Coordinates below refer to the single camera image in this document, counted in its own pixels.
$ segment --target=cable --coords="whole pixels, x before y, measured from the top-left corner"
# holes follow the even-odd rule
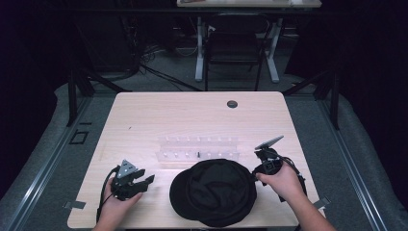
[[[148,71],[148,72],[150,72],[150,73],[156,75],[157,77],[162,78],[162,79],[165,79],[165,80],[168,80],[172,85],[178,84],[178,85],[187,87],[187,88],[189,88],[189,89],[191,89],[191,90],[202,91],[202,90],[200,90],[200,89],[198,89],[198,88],[196,88],[196,87],[194,87],[194,86],[192,86],[192,85],[189,85],[189,84],[186,84],[186,83],[182,82],[181,80],[179,80],[179,79],[177,79],[177,78],[175,78],[175,77],[169,76],[169,75],[164,74],[164,73],[162,73],[162,72],[160,72],[160,71],[158,71],[158,70],[152,69],[152,68],[150,68],[149,66],[147,66],[147,65],[145,65],[145,64],[140,64],[140,66],[143,67],[146,71]]]
[[[99,200],[99,208],[96,210],[96,222],[99,221],[99,217],[101,216],[101,211],[102,211],[102,206],[105,204],[105,202],[114,194],[114,192],[112,192],[111,195],[108,196],[108,198],[106,198],[104,200],[104,195],[105,195],[105,189],[106,189],[106,184],[108,183],[109,178],[111,177],[112,173],[114,172],[118,172],[120,169],[120,166],[115,167],[114,169],[111,170],[111,172],[109,172],[109,174],[106,176],[105,178],[105,182],[103,183],[102,186],[102,192],[101,192],[101,197]]]

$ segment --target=black hat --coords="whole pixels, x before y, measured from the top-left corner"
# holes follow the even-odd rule
[[[251,211],[257,196],[255,180],[237,162],[202,161],[174,178],[171,206],[183,218],[225,227],[243,220]]]

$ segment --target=tripod leg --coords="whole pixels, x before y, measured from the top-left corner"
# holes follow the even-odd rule
[[[76,98],[76,86],[73,73],[68,76],[68,98],[69,98],[69,121],[66,124],[67,127],[71,126],[72,122],[78,115],[77,98]]]

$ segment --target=human hand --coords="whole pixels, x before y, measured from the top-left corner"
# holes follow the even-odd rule
[[[290,202],[291,198],[304,196],[296,173],[286,162],[283,163],[276,174],[266,175],[258,172],[256,177],[263,183],[269,184],[278,195],[288,202]]]
[[[104,201],[105,203],[102,206],[102,211],[99,217],[99,221],[96,226],[93,228],[94,231],[96,230],[115,230],[119,224],[122,222],[123,218],[125,217],[126,213],[129,211],[130,208],[134,204],[136,204],[141,196],[142,193],[139,192],[132,198],[127,200],[121,201],[112,196],[111,191],[111,184],[114,178],[108,180],[106,184],[105,192],[104,192]]]

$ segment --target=wooden table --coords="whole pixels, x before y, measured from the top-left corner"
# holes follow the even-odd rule
[[[227,102],[235,100],[237,108]],[[105,177],[126,159],[145,168],[141,179],[155,174],[155,181],[121,223],[123,228],[203,228],[199,221],[179,217],[169,201],[174,177],[193,163],[160,163],[160,137],[235,137],[238,162],[250,171],[260,164],[254,154],[258,144],[285,136],[273,146],[290,157],[306,178],[312,202],[319,197],[308,169],[285,99],[280,92],[126,92],[117,95],[96,146],[68,226],[92,228]],[[296,226],[297,219],[286,202],[270,187],[256,183],[258,198],[251,213],[230,227]]]
[[[224,8],[231,10],[234,8],[274,8],[274,9],[313,9],[321,6],[320,0],[204,0],[183,3],[177,0],[177,6],[180,8]],[[267,64],[272,83],[279,83],[279,76],[276,70],[276,65],[273,60],[273,55],[276,49],[276,44],[279,40],[280,30],[282,27],[282,19],[278,19],[273,23],[272,31],[270,32],[271,43],[270,48],[266,52]],[[202,81],[204,56],[202,49],[203,33],[201,17],[197,19],[197,64],[195,67],[195,81]]]

